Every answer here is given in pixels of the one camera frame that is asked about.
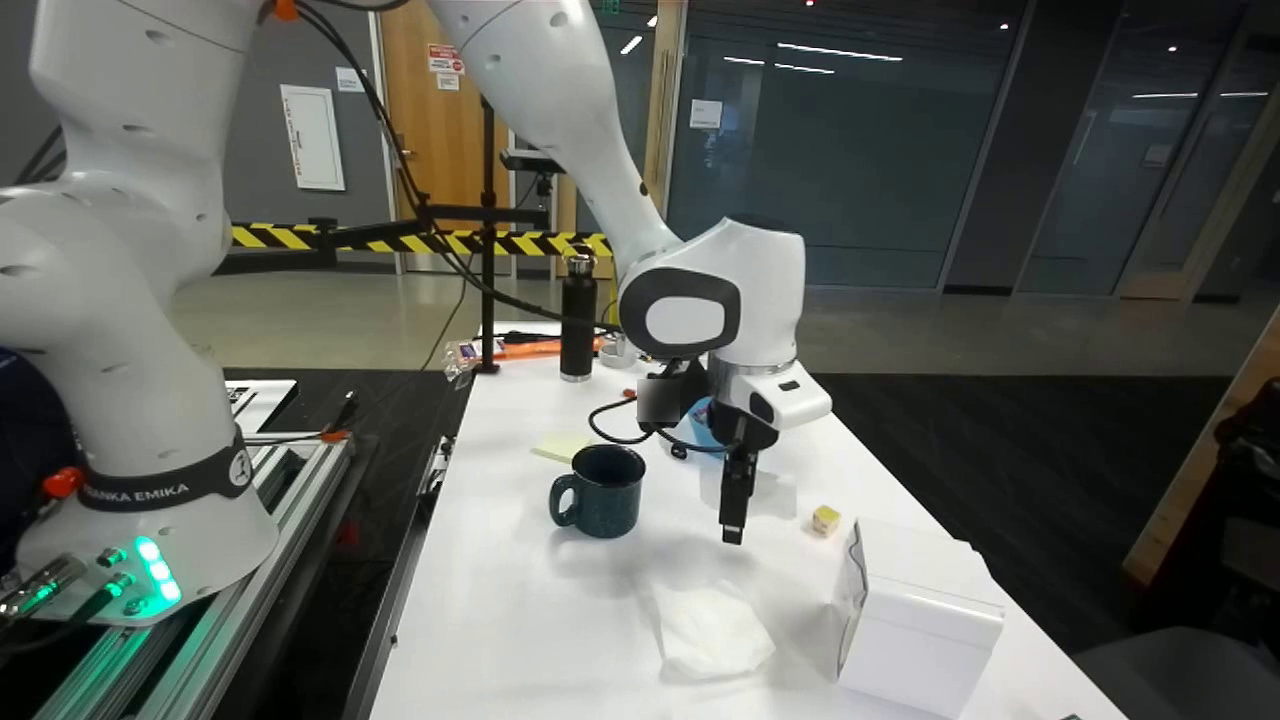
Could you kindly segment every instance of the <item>white cloth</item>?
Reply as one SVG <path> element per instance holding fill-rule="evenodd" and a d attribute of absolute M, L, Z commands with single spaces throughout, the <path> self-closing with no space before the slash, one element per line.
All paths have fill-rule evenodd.
<path fill-rule="evenodd" d="M 709 685 L 753 677 L 773 659 L 773 634 L 753 603 L 717 588 L 652 588 L 664 679 Z"/>

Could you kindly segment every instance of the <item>mug handle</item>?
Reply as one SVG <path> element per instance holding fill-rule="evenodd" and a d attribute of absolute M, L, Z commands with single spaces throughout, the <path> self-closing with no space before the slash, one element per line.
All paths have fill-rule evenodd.
<path fill-rule="evenodd" d="M 547 512 L 553 512 L 556 523 L 571 523 L 576 518 L 576 495 L 578 495 L 576 474 L 560 474 L 553 484 Z"/>

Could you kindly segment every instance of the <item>laboratory room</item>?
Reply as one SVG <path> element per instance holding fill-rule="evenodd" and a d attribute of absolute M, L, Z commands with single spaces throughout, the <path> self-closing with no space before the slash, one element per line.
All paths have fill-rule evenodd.
<path fill-rule="evenodd" d="M 0 3 L 0 715 L 1280 715 L 1280 3 Z"/>

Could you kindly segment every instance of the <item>black object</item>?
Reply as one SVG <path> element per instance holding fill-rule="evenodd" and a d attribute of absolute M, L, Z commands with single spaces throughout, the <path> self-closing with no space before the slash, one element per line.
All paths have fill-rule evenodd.
<path fill-rule="evenodd" d="M 498 224 L 534 224 L 534 228 L 553 224 L 547 210 L 540 208 L 431 202 L 431 220 L 485 220 L 485 216 Z M 319 231 L 315 243 L 344 247 L 344 243 L 367 243 L 367 238 L 411 235 L 411 231 L 423 231 L 423 220 L 331 228 L 331 231 Z"/>
<path fill-rule="evenodd" d="M 571 255 L 560 300 L 560 370 L 592 375 L 592 341 L 597 341 L 597 274 L 592 255 Z"/>
<path fill-rule="evenodd" d="M 1215 469 L 1139 600 L 1139 629 L 1201 623 L 1280 652 L 1280 594 L 1222 564 L 1227 523 L 1280 531 L 1280 380 L 1215 424 Z"/>
<path fill-rule="evenodd" d="M 726 403 L 709 409 L 709 427 L 726 446 L 719 474 L 719 540 L 743 545 L 747 502 L 755 495 L 755 459 L 777 444 L 777 427 Z"/>
<path fill-rule="evenodd" d="M 588 536 L 628 536 L 640 517 L 643 459 L 620 444 L 588 444 L 571 454 L 571 474 L 560 474 L 547 495 L 556 523 L 571 523 Z"/>
<path fill-rule="evenodd" d="M 686 409 L 709 393 L 713 393 L 713 375 L 699 359 L 667 365 L 643 393 L 640 427 L 643 431 L 677 427 L 680 416 L 686 416 Z"/>
<path fill-rule="evenodd" d="M 356 393 L 344 393 L 344 403 L 331 411 L 331 418 L 324 424 L 324 431 L 338 431 L 338 427 L 348 427 L 348 418 L 350 418 L 350 411 L 356 411 Z"/>
<path fill-rule="evenodd" d="M 699 344 L 664 344 L 646 330 L 646 308 L 661 300 L 709 300 L 723 308 L 723 324 L 717 329 L 717 337 L 699 341 Z M 704 274 L 704 271 L 686 271 L 686 266 L 652 266 L 640 271 L 624 300 L 620 300 L 620 319 L 633 337 L 633 344 L 655 359 L 680 359 L 680 357 L 704 357 L 713 349 L 723 349 L 734 341 L 743 315 L 743 294 L 734 283 L 719 281 L 719 274 Z"/>

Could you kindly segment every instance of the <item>floor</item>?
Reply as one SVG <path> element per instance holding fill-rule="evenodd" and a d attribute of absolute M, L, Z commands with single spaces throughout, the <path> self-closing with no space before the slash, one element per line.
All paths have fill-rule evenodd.
<path fill-rule="evenodd" d="M 1120 564 L 1227 380 L 840 370 L 821 383 L 1015 603 L 1079 652 L 1139 629 L 1139 588 Z"/>
<path fill-rule="evenodd" d="M 547 281 L 498 289 L 556 308 Z M 183 292 L 176 319 L 226 369 L 440 369 L 457 300 L 458 283 L 431 271 L 249 271 Z M 1270 308 L 812 292 L 799 357 L 812 370 L 1232 375 Z M 443 341 L 476 324 L 466 292 Z"/>

